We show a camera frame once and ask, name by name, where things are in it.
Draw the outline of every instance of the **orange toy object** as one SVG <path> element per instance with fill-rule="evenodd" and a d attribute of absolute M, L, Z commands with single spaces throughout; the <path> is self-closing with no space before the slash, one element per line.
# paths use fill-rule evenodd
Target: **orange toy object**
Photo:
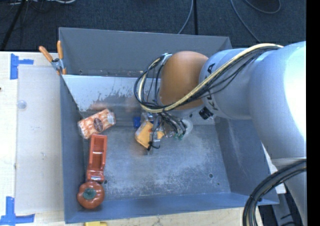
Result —
<path fill-rule="evenodd" d="M 105 180 L 104 168 L 106 165 L 107 137 L 94 134 L 90 140 L 89 159 L 86 169 L 86 180 L 102 183 Z"/>
<path fill-rule="evenodd" d="M 95 181 L 87 181 L 80 186 L 76 198 L 84 208 L 94 209 L 103 202 L 105 191 L 101 184 Z"/>
<path fill-rule="evenodd" d="M 78 127 L 80 135 L 85 139 L 89 139 L 93 134 L 99 134 L 115 124 L 115 115 L 108 109 L 104 109 L 97 114 L 79 121 Z"/>

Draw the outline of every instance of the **metal tray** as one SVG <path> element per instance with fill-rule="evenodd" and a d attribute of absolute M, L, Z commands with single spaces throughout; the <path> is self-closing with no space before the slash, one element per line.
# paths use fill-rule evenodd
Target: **metal tray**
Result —
<path fill-rule="evenodd" d="M 216 118 L 208 122 L 195 117 L 188 136 L 181 141 L 165 139 L 159 150 L 148 154 L 135 141 L 136 129 L 130 125 L 134 113 L 117 112 L 125 102 L 120 99 L 111 108 L 125 123 L 102 133 L 108 137 L 105 199 L 94 210 L 84 209 L 76 194 L 85 181 L 89 142 L 79 135 L 77 122 L 92 113 L 88 109 L 90 102 L 113 98 L 110 93 L 99 96 L 109 90 L 103 83 L 112 84 L 118 81 L 115 78 L 122 78 L 130 86 L 134 81 L 130 78 L 137 77 L 165 52 L 192 50 L 209 57 L 232 47 L 228 37 L 71 28 L 60 28 L 59 39 L 68 72 L 60 77 L 66 223 L 240 207 L 270 174 L 250 120 Z M 77 76 L 90 84 L 76 80 L 78 83 L 71 85 Z M 259 205 L 278 202 L 273 190 Z"/>

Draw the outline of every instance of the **red toy object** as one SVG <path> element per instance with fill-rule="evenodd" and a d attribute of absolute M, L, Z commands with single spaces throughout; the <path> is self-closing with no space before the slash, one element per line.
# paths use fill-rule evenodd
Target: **red toy object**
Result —
<path fill-rule="evenodd" d="M 94 134 L 91 136 L 89 159 L 86 169 L 86 180 L 99 183 L 104 182 L 104 168 L 106 164 L 107 136 Z"/>
<path fill-rule="evenodd" d="M 90 180 L 80 186 L 76 198 L 84 208 L 94 209 L 103 202 L 105 191 L 101 184 Z"/>

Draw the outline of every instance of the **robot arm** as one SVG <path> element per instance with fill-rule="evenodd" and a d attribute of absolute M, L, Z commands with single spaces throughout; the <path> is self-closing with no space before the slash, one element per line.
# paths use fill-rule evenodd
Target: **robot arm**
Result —
<path fill-rule="evenodd" d="M 208 59 L 199 53 L 180 52 L 161 68 L 153 102 L 143 99 L 147 71 L 136 82 L 138 86 L 142 79 L 135 94 L 147 112 L 165 113 L 166 120 L 172 117 L 175 121 L 195 111 L 204 120 L 212 116 L 252 120 L 278 169 L 286 159 L 306 158 L 306 42 L 225 50 Z M 306 185 L 305 174 L 290 179 L 287 185 L 304 225 Z"/>

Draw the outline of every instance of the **blue tape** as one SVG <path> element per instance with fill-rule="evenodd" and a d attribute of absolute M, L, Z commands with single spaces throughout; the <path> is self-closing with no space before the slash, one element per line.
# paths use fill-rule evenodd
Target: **blue tape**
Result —
<path fill-rule="evenodd" d="M 33 65 L 34 61 L 29 59 L 19 60 L 19 57 L 11 53 L 11 63 L 10 63 L 10 80 L 18 78 L 18 65 Z"/>
<path fill-rule="evenodd" d="M 0 225 L 15 226 L 17 223 L 31 223 L 35 220 L 35 214 L 16 216 L 15 214 L 15 199 L 7 196 L 5 198 L 5 215 L 0 218 Z"/>

